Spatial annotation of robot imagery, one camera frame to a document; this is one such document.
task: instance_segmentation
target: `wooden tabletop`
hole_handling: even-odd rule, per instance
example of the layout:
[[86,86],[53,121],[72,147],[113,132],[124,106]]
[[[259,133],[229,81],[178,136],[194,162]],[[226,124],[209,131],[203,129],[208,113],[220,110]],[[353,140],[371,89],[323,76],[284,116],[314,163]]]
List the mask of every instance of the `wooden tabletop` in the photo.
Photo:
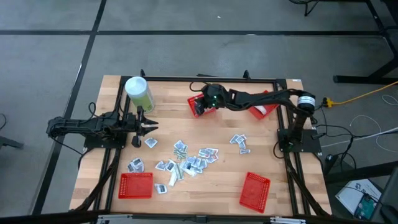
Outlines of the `wooden tabletop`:
[[[105,75],[99,91],[96,114],[112,111],[118,92],[120,76]],[[219,109],[215,113],[194,118],[187,104],[187,98],[195,96],[190,91],[189,82],[148,82],[155,99],[153,112],[147,118],[159,122],[159,129],[142,138],[142,147],[130,144],[121,151],[118,174],[114,188],[111,211],[115,213],[176,213],[207,215],[292,215],[289,188],[283,159],[272,154],[272,147],[277,142],[276,129],[278,120],[276,111],[263,120],[257,120],[249,111],[230,111]],[[232,88],[248,93],[273,91],[271,84],[263,83],[220,83],[226,89]],[[302,89],[300,80],[287,80],[288,88]],[[250,154],[239,154],[239,147],[230,144],[234,134],[247,136],[246,147]],[[131,142],[133,133],[127,142]],[[154,148],[149,148],[144,140],[158,140]],[[173,145],[181,139],[188,145],[188,155],[197,156],[203,147],[219,149],[219,159],[209,164],[203,174],[177,181],[174,187],[168,186],[170,172],[155,169],[163,160],[173,159]],[[111,152],[109,163],[113,158]],[[301,153],[306,186],[318,203],[331,213],[328,195],[323,180],[319,161],[313,154]],[[97,184],[104,157],[104,149],[94,149],[81,161],[80,170],[70,203],[76,208],[89,195]],[[155,190],[150,199],[118,199],[121,173],[127,172],[127,165],[136,157],[142,158],[145,172],[154,174],[154,183],[167,185],[168,192],[159,195]],[[255,172],[271,180],[271,187],[264,213],[258,213],[239,204],[239,196],[247,172]],[[108,185],[104,187],[100,208],[104,208]],[[302,212],[300,191],[296,186],[299,211]]]

